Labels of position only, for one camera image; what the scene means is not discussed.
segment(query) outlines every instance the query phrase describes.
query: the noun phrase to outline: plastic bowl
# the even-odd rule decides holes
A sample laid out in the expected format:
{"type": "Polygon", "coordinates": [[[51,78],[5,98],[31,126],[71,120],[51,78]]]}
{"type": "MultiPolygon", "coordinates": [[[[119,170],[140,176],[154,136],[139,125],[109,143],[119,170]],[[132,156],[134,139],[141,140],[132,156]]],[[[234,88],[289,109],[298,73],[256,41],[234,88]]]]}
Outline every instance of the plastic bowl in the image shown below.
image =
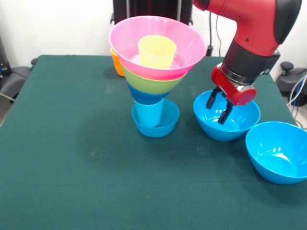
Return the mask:
{"type": "Polygon", "coordinates": [[[140,77],[130,72],[123,65],[122,69],[125,73],[126,80],[133,88],[142,92],[153,93],[153,94],[162,94],[170,92],[185,77],[185,75],[183,75],[181,76],[181,78],[178,78],[176,80],[152,80],[140,77]]]}
{"type": "Polygon", "coordinates": [[[180,111],[174,102],[164,99],[161,122],[156,127],[146,127],[140,124],[135,107],[132,108],[131,115],[140,133],[151,138],[161,138],[174,130],[180,111]]]}
{"type": "Polygon", "coordinates": [[[146,93],[133,88],[129,82],[127,82],[127,85],[130,89],[133,99],[140,104],[156,104],[169,94],[169,92],[162,94],[146,93]]]}
{"type": "Polygon", "coordinates": [[[294,184],[307,179],[307,132],[291,124],[270,121],[246,135],[248,156],[265,179],[294,184]]]}
{"type": "Polygon", "coordinates": [[[173,80],[182,77],[206,54],[202,37],[179,21],[159,16],[137,16],[117,23],[109,37],[120,62],[131,72],[154,80],[173,80]],[[147,35],[162,35],[177,46],[170,69],[142,66],[133,61],[139,53],[138,42],[147,35]]]}
{"type": "Polygon", "coordinates": [[[206,103],[212,90],[199,95],[194,101],[194,113],[201,128],[217,141],[231,141],[243,136],[255,126],[260,119],[260,109],[254,101],[244,106],[234,106],[231,114],[224,124],[219,124],[218,119],[226,109],[227,100],[218,93],[211,109],[206,108],[206,103]]]}

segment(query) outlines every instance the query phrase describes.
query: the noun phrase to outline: white wall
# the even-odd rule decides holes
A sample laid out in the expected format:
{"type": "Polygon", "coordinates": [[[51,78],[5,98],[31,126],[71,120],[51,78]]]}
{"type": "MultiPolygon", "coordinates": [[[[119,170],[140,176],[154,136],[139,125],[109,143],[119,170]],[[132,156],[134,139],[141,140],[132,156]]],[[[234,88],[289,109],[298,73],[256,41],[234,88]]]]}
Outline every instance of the white wall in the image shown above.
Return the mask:
{"type": "MultiPolygon", "coordinates": [[[[307,67],[307,0],[289,37],[280,46],[281,61],[307,67]]],[[[41,54],[109,55],[108,34],[113,25],[112,0],[1,0],[0,35],[11,65],[30,65],[41,54]]],[[[193,27],[209,42],[208,12],[193,7],[193,27]]],[[[213,16],[213,55],[219,42],[213,16]]],[[[236,32],[236,23],[220,17],[222,56],[236,32]]],[[[277,77],[277,64],[271,72],[277,77]]]]}
{"type": "Polygon", "coordinates": [[[106,55],[112,0],[1,0],[0,35],[11,65],[41,54],[106,55]]]}

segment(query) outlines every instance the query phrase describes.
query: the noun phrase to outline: stacked cups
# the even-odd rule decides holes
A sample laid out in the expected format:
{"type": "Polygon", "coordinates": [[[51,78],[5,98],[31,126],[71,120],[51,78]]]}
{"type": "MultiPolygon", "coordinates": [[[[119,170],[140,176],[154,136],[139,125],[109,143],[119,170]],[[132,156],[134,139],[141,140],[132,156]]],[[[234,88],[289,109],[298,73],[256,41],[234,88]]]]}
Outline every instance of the stacked cups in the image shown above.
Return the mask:
{"type": "Polygon", "coordinates": [[[110,43],[134,100],[131,114],[138,130],[150,137],[169,134],[179,109],[165,97],[204,57],[201,36],[176,20],[138,16],[116,24],[110,43]]]}

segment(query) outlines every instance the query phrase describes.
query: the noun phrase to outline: green bowl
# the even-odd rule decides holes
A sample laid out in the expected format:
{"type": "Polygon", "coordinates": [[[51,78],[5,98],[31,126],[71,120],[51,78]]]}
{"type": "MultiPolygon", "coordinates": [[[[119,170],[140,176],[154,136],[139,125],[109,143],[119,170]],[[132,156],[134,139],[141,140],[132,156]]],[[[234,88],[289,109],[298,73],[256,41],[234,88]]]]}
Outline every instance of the green bowl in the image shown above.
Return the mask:
{"type": "Polygon", "coordinates": [[[130,72],[123,65],[122,69],[124,71],[126,80],[129,82],[131,86],[133,86],[135,89],[139,91],[146,93],[155,93],[155,94],[166,93],[171,91],[182,81],[184,76],[186,76],[185,74],[182,77],[177,78],[175,80],[152,80],[138,76],[130,72]]]}

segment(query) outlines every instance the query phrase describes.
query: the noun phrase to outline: yellow cup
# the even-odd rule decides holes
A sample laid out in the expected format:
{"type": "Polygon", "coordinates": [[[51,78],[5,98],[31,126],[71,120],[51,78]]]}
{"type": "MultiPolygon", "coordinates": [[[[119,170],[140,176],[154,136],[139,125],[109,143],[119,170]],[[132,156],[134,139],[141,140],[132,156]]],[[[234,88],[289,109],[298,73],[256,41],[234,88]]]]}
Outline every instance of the yellow cup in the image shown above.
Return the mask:
{"type": "Polygon", "coordinates": [[[160,35],[148,35],[139,40],[140,64],[158,69],[169,69],[177,46],[171,39],[160,35]]]}

